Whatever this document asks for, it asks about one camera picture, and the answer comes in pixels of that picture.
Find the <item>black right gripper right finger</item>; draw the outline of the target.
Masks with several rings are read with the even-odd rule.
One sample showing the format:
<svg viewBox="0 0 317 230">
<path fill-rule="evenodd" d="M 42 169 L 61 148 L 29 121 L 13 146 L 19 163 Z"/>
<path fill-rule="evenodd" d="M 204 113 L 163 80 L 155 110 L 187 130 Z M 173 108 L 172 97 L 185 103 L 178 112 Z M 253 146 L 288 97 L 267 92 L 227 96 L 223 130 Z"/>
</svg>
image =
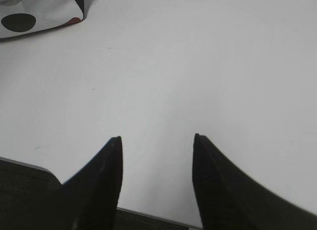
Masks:
<svg viewBox="0 0 317 230">
<path fill-rule="evenodd" d="M 316 215 L 246 175 L 203 135 L 195 134 L 192 182 L 205 230 L 315 230 Z"/>
</svg>

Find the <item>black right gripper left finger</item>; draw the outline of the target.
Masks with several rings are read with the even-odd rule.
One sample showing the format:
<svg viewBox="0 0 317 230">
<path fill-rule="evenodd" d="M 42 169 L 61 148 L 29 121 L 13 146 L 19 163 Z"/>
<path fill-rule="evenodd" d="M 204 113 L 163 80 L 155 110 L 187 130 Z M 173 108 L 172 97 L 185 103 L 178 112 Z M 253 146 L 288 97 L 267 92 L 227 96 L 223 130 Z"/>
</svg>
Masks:
<svg viewBox="0 0 317 230">
<path fill-rule="evenodd" d="M 100 151 L 49 198 L 46 230 L 111 230 L 123 179 L 121 137 Z"/>
</svg>

